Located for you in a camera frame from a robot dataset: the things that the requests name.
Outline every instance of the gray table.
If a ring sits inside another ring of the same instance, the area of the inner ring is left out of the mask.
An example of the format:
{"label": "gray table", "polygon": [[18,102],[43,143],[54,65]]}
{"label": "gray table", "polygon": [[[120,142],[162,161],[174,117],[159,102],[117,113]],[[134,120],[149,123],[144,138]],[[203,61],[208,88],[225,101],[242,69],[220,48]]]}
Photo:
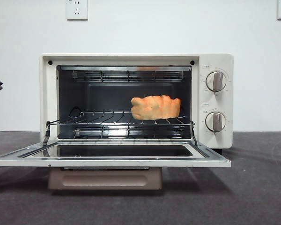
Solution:
{"label": "gray table", "polygon": [[[0,154],[39,142],[0,132]],[[47,189],[47,168],[0,168],[0,225],[281,225],[281,132],[234,133],[232,168],[164,168],[162,191]]]}

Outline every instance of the bread loaf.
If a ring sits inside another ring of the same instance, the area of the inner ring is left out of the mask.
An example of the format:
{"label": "bread loaf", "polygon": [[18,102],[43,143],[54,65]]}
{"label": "bread loaf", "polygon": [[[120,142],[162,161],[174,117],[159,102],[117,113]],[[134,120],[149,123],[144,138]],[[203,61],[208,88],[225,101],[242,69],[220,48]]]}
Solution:
{"label": "bread loaf", "polygon": [[175,118],[180,113],[180,99],[171,99],[168,95],[134,97],[131,103],[131,113],[136,120]]}

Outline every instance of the oven foot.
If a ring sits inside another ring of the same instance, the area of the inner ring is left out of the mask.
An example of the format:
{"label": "oven foot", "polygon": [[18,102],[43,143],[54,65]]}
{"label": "oven foot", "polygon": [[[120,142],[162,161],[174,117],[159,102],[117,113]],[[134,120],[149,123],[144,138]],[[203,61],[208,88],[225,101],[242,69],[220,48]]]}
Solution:
{"label": "oven foot", "polygon": [[216,153],[219,153],[220,155],[222,155],[222,150],[223,149],[213,149],[213,151],[215,151]]}

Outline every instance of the control knob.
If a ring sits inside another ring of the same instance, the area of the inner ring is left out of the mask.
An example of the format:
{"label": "control knob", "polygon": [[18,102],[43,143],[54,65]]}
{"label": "control knob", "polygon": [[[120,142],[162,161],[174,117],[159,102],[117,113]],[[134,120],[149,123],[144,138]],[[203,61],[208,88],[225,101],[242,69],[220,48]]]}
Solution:
{"label": "control knob", "polygon": [[223,114],[219,112],[212,112],[206,117],[205,124],[209,130],[213,132],[220,132],[226,125],[226,119]]}
{"label": "control knob", "polygon": [[206,86],[214,92],[222,90],[226,83],[227,79],[224,73],[220,71],[212,72],[206,78]]}

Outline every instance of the open oven door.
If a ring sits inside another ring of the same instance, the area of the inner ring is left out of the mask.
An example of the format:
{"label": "open oven door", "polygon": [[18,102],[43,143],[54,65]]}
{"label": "open oven door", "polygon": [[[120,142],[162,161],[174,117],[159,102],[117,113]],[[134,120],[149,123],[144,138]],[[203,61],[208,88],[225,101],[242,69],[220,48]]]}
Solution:
{"label": "open oven door", "polygon": [[201,143],[165,140],[59,141],[0,156],[0,166],[37,167],[231,167]]}

